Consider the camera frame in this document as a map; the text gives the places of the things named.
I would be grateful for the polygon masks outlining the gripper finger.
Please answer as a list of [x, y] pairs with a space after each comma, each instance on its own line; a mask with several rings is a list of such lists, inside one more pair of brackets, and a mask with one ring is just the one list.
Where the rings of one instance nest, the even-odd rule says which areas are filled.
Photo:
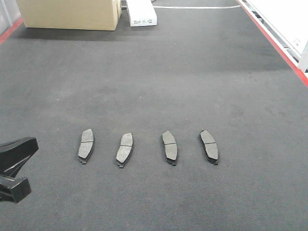
[[35, 137], [25, 137], [0, 145], [0, 174], [17, 175], [22, 166], [38, 150]]
[[28, 178], [0, 176], [0, 201], [18, 203], [31, 193]]

